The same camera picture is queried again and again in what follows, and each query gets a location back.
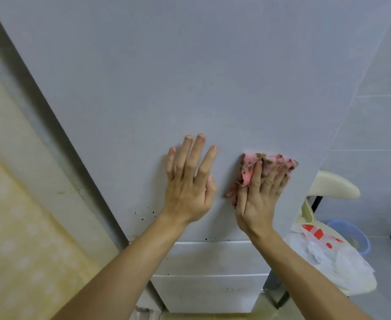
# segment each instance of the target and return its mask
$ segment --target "white plastic bag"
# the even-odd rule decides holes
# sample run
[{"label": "white plastic bag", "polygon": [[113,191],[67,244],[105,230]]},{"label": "white plastic bag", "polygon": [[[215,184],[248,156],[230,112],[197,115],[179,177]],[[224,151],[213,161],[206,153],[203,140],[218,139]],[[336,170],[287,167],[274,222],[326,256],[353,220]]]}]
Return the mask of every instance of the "white plastic bag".
[{"label": "white plastic bag", "polygon": [[295,224],[284,240],[347,296],[376,288],[374,270],[355,248],[313,228]]}]

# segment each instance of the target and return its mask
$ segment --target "pink cleaning cloth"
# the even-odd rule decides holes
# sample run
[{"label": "pink cleaning cloth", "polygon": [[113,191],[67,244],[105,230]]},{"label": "pink cleaning cloth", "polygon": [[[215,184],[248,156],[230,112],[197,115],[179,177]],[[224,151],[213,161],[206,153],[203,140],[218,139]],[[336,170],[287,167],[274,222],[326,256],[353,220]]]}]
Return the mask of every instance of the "pink cleaning cloth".
[{"label": "pink cleaning cloth", "polygon": [[238,198],[238,187],[240,184],[244,186],[250,185],[250,180],[253,175],[253,168],[257,161],[263,161],[263,170],[261,174],[261,183],[265,180],[265,177],[269,174],[271,169],[277,164],[290,167],[287,172],[287,176],[290,177],[290,173],[298,166],[298,162],[291,159],[285,158],[283,155],[265,155],[265,154],[243,154],[241,157],[241,171],[237,176],[237,180],[231,186],[229,192],[225,194],[226,198],[230,198],[232,205],[234,208],[237,206],[237,198]]}]

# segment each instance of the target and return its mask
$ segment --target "left hand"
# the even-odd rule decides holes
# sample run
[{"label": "left hand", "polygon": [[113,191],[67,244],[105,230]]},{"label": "left hand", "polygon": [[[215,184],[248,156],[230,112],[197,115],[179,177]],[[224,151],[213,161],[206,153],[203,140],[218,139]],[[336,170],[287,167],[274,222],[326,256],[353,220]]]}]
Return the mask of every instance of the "left hand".
[{"label": "left hand", "polygon": [[192,136],[185,137],[176,159],[176,149],[173,147],[169,149],[167,156],[169,182],[161,214],[169,216],[171,220],[177,221],[183,226],[201,219],[209,212],[217,192],[216,184],[210,175],[210,168],[218,153],[218,147],[210,147],[194,177],[206,136],[198,134],[193,149],[188,155],[193,140]]}]

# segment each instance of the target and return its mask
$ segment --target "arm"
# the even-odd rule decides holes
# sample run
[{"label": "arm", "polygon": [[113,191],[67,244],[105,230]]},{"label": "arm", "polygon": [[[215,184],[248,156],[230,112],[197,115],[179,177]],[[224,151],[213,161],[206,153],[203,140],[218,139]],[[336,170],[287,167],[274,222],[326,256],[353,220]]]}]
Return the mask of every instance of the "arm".
[{"label": "arm", "polygon": [[199,220],[212,207],[216,185],[209,174],[218,152],[216,146],[209,149],[194,177],[205,140],[205,136],[199,134],[188,155],[193,138],[185,137],[176,162],[176,149],[170,148],[167,162],[169,182],[165,206],[159,217],[62,307],[53,319],[130,317],[152,274],[186,226]]},{"label": "arm", "polygon": [[305,319],[371,319],[274,231],[274,209],[288,182],[287,171],[284,165],[276,166],[261,185],[262,162],[256,164],[250,187],[238,191],[239,227],[283,281]]}]

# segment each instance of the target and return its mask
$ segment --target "grey tiled wall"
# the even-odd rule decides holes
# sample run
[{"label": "grey tiled wall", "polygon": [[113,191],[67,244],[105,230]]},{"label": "grey tiled wall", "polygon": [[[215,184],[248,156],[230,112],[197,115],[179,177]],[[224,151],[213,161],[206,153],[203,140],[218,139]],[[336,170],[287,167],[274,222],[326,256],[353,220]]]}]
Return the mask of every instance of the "grey tiled wall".
[{"label": "grey tiled wall", "polygon": [[361,197],[324,198],[317,219],[351,222],[368,236],[391,235],[391,25],[322,170],[348,178]]}]

